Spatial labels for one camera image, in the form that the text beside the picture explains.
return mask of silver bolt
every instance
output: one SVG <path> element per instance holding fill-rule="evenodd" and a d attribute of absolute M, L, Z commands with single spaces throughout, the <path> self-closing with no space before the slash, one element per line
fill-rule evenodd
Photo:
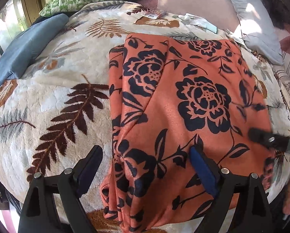
<path fill-rule="evenodd" d="M 254 179 L 258 179 L 258 174 L 257 173 L 251 173 L 251 176 L 252 176 L 252 178 L 254 178 Z"/>
<path fill-rule="evenodd" d="M 228 170 L 227 168 L 222 168 L 222 169 L 221 169 L 221 172 L 222 172 L 223 174 L 228 174 L 228 173 L 229 173 L 229 170 Z"/>
<path fill-rule="evenodd" d="M 73 169 L 72 168 L 66 168 L 65 170 L 64 170 L 64 174 L 71 174 L 72 173 L 72 171 L 73 171 Z"/>
<path fill-rule="evenodd" d="M 37 172 L 34 174 L 35 179 L 39 179 L 41 176 L 42 176 L 42 174 L 40 172 Z"/>

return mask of blue folded cloth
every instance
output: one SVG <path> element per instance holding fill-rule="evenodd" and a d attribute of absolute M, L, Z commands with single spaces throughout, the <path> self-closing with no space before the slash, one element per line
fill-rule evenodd
<path fill-rule="evenodd" d="M 0 86 L 6 79 L 19 79 L 43 51 L 46 45 L 63 29 L 69 17 L 53 16 L 21 32 L 0 58 Z"/>

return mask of cream leaf-patterned blanket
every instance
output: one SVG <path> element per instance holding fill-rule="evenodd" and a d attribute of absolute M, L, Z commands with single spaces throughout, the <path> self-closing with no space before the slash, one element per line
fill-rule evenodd
<path fill-rule="evenodd" d="M 117 223 L 103 219 L 99 194 L 112 159 L 108 96 L 109 90 L 116 89 L 108 88 L 109 50 L 123 44 L 131 32 L 178 40 L 227 38 L 223 31 L 219 35 L 206 33 L 171 14 L 156 20 L 146 18 L 147 10 L 123 1 L 86 5 L 70 18 L 21 79 L 5 81 L 0 87 L 0 181 L 20 202 L 24 202 L 35 172 L 60 174 L 97 144 L 103 148 L 103 161 L 80 200 L 98 230 L 120 232 Z M 270 65 L 245 48 L 242 55 L 267 105 L 274 109 L 275 114 L 270 113 L 274 131 L 290 135 L 290 104 L 284 104 Z M 269 189 L 270 201 L 288 178 L 290 158 L 281 165 L 280 180 Z M 61 220 L 67 221 L 59 197 L 55 199 Z M 229 211 L 222 230 L 228 228 L 232 214 Z M 200 221 L 166 225 L 152 232 L 193 232 Z"/>

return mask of black flower print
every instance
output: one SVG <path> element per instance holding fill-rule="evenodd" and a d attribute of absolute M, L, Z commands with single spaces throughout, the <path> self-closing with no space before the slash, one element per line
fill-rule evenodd
<path fill-rule="evenodd" d="M 124 76 L 132 76 L 128 83 L 133 94 L 150 97 L 155 91 L 166 61 L 166 53 L 152 49 L 140 51 L 123 65 Z"/>
<path fill-rule="evenodd" d="M 197 40 L 189 41 L 188 47 L 194 51 L 200 51 L 202 55 L 208 55 L 212 57 L 215 50 L 220 50 L 222 48 L 222 43 L 217 40 Z"/>
<path fill-rule="evenodd" d="M 223 85 L 213 84 L 203 76 L 196 77 L 193 81 L 184 78 L 175 85 L 178 98 L 183 100 L 178 106 L 178 111 L 189 131 L 202 129 L 206 120 L 214 134 L 229 130 L 228 108 L 231 98 Z"/>

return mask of folded orange blanket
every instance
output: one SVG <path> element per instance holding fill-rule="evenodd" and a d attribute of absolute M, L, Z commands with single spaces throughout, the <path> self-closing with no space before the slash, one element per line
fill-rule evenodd
<path fill-rule="evenodd" d="M 273 155 L 247 135 L 270 131 L 268 111 L 235 42 L 133 33 L 110 51 L 109 87 L 113 162 L 101 196 L 123 232 L 204 216 L 213 197 L 188 160 L 192 145 L 269 187 Z"/>

